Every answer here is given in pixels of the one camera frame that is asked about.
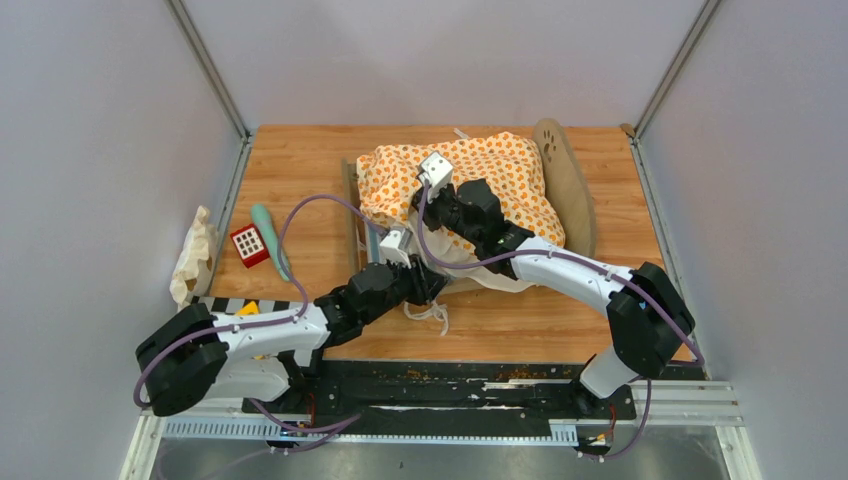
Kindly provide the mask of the yellow duck print blanket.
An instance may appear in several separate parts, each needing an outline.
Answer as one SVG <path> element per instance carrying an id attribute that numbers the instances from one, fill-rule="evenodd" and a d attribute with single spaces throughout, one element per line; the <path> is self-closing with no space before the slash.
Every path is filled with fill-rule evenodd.
<path id="1" fill-rule="evenodd" d="M 521 292 L 508 260 L 530 237 L 562 247 L 566 229 L 547 196 L 537 144 L 504 131 L 429 145 L 380 145 L 356 160 L 360 209 L 412 231 L 435 270 L 482 288 Z"/>

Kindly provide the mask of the wooden pet bed frame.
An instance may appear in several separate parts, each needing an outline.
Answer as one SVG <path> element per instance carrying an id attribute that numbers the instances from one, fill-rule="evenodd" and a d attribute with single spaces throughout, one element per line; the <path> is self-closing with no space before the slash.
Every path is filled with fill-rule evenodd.
<path id="1" fill-rule="evenodd" d="M 542 119 L 533 128 L 532 141 L 541 157 L 545 198 L 563 226 L 565 249 L 586 257 L 596 252 L 598 228 L 589 186 L 563 127 Z M 356 273 L 368 261 L 380 258 L 379 236 L 352 213 L 346 217 L 348 268 Z"/>

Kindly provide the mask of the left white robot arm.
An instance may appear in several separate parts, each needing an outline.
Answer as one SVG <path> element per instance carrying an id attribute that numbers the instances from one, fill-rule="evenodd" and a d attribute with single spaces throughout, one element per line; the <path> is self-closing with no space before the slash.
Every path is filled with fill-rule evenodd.
<path id="1" fill-rule="evenodd" d="M 396 307 L 424 306 L 448 284 L 418 254 L 369 263 L 349 281 L 294 309 L 257 315 L 213 314 L 203 303 L 177 312 L 136 349 L 135 402 L 160 417 L 212 398 L 271 402 L 298 411 L 306 386 L 295 377 L 318 353 L 359 337 Z"/>

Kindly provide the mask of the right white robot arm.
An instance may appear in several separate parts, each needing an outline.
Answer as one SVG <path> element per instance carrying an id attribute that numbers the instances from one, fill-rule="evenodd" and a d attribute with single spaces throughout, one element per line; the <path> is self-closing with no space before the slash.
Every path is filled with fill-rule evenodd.
<path id="1" fill-rule="evenodd" d="M 452 174 L 452 165 L 437 152 L 419 164 L 422 186 L 414 196 L 419 231 L 445 229 L 472 245 L 475 267 L 547 287 L 607 319 L 611 345 L 586 363 L 570 392 L 577 413 L 596 417 L 620 387 L 658 378 L 681 347 L 694 355 L 693 366 L 702 366 L 690 337 L 695 320 L 662 267 L 616 266 L 558 247 L 507 220 L 485 180 L 454 186 Z"/>

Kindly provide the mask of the yellow plastic block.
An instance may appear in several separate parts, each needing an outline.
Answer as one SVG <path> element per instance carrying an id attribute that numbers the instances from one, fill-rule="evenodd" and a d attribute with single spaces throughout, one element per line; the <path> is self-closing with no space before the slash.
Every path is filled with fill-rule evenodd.
<path id="1" fill-rule="evenodd" d="M 259 313 L 260 313 L 260 310 L 259 310 L 258 304 L 255 301 L 251 301 L 251 302 L 245 304 L 241 309 L 239 309 L 235 313 L 235 315 L 239 316 L 239 317 L 244 317 L 244 316 L 258 315 Z"/>

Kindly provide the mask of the red window toy block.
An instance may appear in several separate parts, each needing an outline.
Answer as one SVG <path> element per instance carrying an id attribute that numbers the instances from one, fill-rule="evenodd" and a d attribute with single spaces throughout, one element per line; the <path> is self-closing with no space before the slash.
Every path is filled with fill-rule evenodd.
<path id="1" fill-rule="evenodd" d="M 229 235 L 238 257 L 247 269 L 270 258 L 270 252 L 265 245 L 258 228 L 248 224 Z"/>

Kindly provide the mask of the teal cylinder toy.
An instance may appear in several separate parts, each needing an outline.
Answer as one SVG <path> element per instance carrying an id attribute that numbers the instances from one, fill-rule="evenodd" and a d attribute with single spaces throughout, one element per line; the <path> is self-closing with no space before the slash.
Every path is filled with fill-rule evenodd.
<path id="1" fill-rule="evenodd" d="M 279 234 L 275 229 L 269 210 L 262 204 L 254 204 L 250 210 L 251 219 L 269 250 L 277 273 L 284 282 L 291 282 L 291 266 L 279 243 Z"/>

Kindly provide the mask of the black white checkerboard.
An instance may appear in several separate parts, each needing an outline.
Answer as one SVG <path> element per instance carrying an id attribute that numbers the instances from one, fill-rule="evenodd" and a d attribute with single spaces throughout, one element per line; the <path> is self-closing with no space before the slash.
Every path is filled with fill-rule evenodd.
<path id="1" fill-rule="evenodd" d="M 194 297 L 191 304 L 203 304 L 215 314 L 258 315 L 271 312 L 283 312 L 285 316 L 294 315 L 301 308 L 301 302 L 284 300 L 256 300 L 226 297 Z"/>

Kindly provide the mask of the white duck pillow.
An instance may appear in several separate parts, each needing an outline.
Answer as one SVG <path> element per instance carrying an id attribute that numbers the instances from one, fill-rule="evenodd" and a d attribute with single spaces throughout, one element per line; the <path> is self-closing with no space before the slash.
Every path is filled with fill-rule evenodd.
<path id="1" fill-rule="evenodd" d="M 203 296 L 211 285 L 219 234 L 210 217 L 207 207 L 197 208 L 174 267 L 169 291 L 177 311 L 187 307 L 195 297 Z"/>

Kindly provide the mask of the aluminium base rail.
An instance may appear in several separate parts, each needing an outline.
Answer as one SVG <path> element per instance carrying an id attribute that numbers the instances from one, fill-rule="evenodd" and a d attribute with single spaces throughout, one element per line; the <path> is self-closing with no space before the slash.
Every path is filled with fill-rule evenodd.
<path id="1" fill-rule="evenodd" d="M 580 401 L 578 367 L 547 363 L 325 360 L 282 397 L 205 400 L 164 419 L 177 438 L 619 448 L 633 429 L 739 428 L 732 387 L 671 368 L 652 382 Z"/>

